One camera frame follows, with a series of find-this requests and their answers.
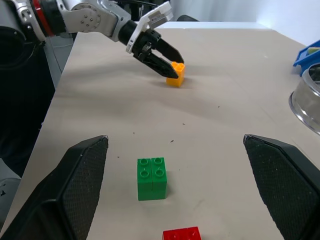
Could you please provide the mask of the blue plastic bin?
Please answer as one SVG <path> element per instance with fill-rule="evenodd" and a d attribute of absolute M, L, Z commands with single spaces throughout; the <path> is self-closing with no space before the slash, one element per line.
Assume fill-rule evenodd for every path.
<path fill-rule="evenodd" d="M 320 40 L 306 46 L 299 51 L 293 66 L 300 66 L 301 72 L 299 76 L 301 77 L 305 70 L 307 70 L 311 65 L 320 63 Z"/>

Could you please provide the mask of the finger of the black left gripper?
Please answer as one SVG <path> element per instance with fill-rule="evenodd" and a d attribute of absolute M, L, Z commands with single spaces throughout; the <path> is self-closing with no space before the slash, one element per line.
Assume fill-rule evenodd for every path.
<path fill-rule="evenodd" d="M 180 52 L 162 38 L 158 40 L 155 49 L 172 62 L 185 63 Z"/>
<path fill-rule="evenodd" d="M 172 65 L 163 58 L 153 54 L 153 51 L 144 61 L 142 61 L 142 63 L 163 77 L 173 79 L 178 78 L 178 74 Z"/>

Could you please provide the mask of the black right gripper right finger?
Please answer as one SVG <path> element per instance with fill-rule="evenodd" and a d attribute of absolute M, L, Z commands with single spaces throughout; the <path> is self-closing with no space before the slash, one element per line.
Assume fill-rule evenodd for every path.
<path fill-rule="evenodd" d="M 284 240 L 320 240 L 320 170 L 295 146 L 246 134 L 256 186 Z"/>

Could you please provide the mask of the dark chair back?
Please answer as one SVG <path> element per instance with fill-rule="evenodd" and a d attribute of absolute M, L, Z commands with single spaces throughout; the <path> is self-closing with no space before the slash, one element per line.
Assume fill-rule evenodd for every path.
<path fill-rule="evenodd" d="M 194 17 L 191 17 L 187 14 L 183 14 L 181 16 L 179 16 L 176 20 L 177 22 L 198 22 L 199 20 L 197 20 Z"/>

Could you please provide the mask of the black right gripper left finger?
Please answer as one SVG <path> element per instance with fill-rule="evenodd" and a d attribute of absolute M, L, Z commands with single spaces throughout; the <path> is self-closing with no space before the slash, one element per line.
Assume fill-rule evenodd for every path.
<path fill-rule="evenodd" d="M 108 137 L 70 147 L 33 190 L 0 240 L 86 240 L 100 199 Z"/>

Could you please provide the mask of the red toy brick cube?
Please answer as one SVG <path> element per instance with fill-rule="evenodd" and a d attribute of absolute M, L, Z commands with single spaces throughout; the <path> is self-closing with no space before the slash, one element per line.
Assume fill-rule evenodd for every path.
<path fill-rule="evenodd" d="M 202 240 L 197 226 L 165 230 L 162 240 Z"/>

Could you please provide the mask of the metal bowl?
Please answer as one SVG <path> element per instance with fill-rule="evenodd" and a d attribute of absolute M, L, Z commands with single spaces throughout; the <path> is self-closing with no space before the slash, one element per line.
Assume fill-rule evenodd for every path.
<path fill-rule="evenodd" d="M 320 63 L 303 72 L 288 102 L 293 114 L 320 136 Z"/>

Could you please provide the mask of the black robot torso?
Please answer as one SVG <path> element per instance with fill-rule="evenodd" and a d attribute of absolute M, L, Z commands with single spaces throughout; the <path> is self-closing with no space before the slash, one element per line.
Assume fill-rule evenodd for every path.
<path fill-rule="evenodd" d="M 54 93 L 43 45 L 0 26 L 0 159 L 20 177 Z"/>

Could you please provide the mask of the orange toy brick cube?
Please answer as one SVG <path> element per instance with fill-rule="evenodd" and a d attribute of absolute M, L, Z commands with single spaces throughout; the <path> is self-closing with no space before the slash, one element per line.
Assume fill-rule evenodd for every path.
<path fill-rule="evenodd" d="M 166 78 L 166 84 L 171 86 L 171 87 L 181 87 L 181 85 L 184 82 L 184 77 L 185 77 L 185 65 L 183 63 L 178 63 L 173 61 L 171 63 L 171 66 L 174 68 L 176 71 L 178 78 Z"/>

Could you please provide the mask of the green toy brick cube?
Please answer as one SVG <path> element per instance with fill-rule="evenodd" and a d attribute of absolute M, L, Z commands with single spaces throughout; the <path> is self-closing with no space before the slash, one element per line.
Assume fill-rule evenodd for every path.
<path fill-rule="evenodd" d="M 165 199 L 167 182 L 163 157 L 137 159 L 137 196 L 139 201 Z"/>

